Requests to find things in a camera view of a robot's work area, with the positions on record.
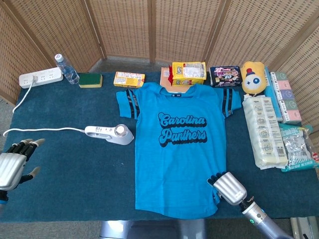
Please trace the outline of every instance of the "power strip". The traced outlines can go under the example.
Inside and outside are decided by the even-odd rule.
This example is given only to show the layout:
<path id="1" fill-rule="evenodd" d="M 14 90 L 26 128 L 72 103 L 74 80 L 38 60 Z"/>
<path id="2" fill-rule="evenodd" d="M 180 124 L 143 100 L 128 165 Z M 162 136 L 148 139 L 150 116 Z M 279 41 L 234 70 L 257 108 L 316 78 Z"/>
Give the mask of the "power strip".
<path id="1" fill-rule="evenodd" d="M 58 67 L 43 70 L 43 71 L 37 71 L 33 73 L 27 73 L 19 76 L 19 85 L 23 88 L 29 88 L 33 77 L 37 77 L 37 81 L 33 83 L 32 87 L 34 86 L 41 86 L 57 81 L 63 80 L 63 75 L 61 70 Z"/>

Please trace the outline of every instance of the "plastic water bottle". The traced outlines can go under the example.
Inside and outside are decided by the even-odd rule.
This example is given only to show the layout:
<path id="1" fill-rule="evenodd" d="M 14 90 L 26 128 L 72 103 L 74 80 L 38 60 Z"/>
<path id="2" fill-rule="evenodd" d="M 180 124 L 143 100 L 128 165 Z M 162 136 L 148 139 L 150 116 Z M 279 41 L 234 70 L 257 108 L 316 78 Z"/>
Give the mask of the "plastic water bottle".
<path id="1" fill-rule="evenodd" d="M 70 82 L 70 84 L 77 84 L 79 82 L 79 75 L 76 73 L 73 66 L 66 57 L 63 57 L 61 54 L 56 54 L 55 57 L 56 66 L 60 68 L 65 78 Z"/>

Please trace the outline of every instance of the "t-shirt sleeve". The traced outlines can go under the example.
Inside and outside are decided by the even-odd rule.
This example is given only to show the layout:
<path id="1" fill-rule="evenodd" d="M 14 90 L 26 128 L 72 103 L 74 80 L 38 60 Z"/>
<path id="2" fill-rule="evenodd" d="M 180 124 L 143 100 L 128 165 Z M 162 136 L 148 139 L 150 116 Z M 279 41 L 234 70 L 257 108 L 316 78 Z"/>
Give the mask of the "t-shirt sleeve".
<path id="1" fill-rule="evenodd" d="M 137 120 L 140 114 L 139 89 L 116 92 L 116 99 L 120 108 L 120 116 Z"/>
<path id="2" fill-rule="evenodd" d="M 233 111 L 241 108 L 241 99 L 237 91 L 233 89 L 216 89 L 221 102 L 221 109 L 225 117 L 233 114 Z"/>

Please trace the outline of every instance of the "white power cord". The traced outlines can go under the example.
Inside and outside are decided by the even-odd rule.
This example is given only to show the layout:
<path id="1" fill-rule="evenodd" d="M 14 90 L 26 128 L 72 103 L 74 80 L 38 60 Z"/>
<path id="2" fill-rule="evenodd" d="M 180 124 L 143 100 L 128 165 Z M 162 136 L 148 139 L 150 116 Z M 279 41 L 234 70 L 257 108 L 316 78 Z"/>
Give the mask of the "white power cord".
<path id="1" fill-rule="evenodd" d="M 3 136 L 6 137 L 6 135 L 10 132 L 10 131 L 60 131 L 60 130 L 75 130 L 75 131 L 79 131 L 81 133 L 84 133 L 83 129 L 79 129 L 79 128 L 70 128 L 70 127 L 65 127 L 65 128 L 37 128 L 37 129 L 21 129 L 21 128 L 11 128 L 8 129 L 7 131 L 5 131 L 3 133 Z"/>
<path id="2" fill-rule="evenodd" d="M 37 82 L 37 81 L 38 81 L 38 77 L 37 77 L 37 76 L 33 76 L 33 79 L 32 79 L 32 82 L 31 82 L 31 85 L 30 85 L 28 91 L 25 93 L 25 95 L 24 95 L 24 97 L 22 98 L 22 100 L 20 101 L 20 103 L 19 103 L 16 107 L 13 108 L 12 113 L 14 113 L 14 111 L 22 104 L 22 102 L 25 100 L 26 96 L 29 94 L 29 92 L 30 92 L 30 90 L 31 90 L 31 88 L 32 88 L 33 83 L 35 83 L 35 82 Z"/>

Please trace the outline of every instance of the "table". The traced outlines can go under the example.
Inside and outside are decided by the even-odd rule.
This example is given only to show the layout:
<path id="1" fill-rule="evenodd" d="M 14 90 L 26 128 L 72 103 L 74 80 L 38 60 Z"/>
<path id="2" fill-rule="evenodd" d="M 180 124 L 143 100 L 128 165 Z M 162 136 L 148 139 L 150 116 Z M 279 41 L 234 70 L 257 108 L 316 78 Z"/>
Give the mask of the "table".
<path id="1" fill-rule="evenodd" d="M 102 88 L 81 89 L 66 80 L 34 87 L 12 119 L 11 128 L 82 128 L 126 124 L 135 134 L 136 121 L 121 118 L 114 87 L 115 73 L 104 73 Z M 160 72 L 146 73 L 159 82 Z M 243 95 L 241 88 L 236 88 Z M 19 100 L 26 90 L 21 90 Z M 227 170 L 270 217 L 319 215 L 319 183 L 315 170 L 282 173 L 255 166 L 243 109 L 226 119 Z M 4 149 L 25 138 L 46 138 L 26 165 L 42 169 L 30 182 L 8 193 L 6 222 L 163 220 L 163 215 L 135 210 L 134 141 L 122 146 L 77 131 L 10 132 Z M 212 218 L 241 217 L 239 207 L 225 201 Z"/>

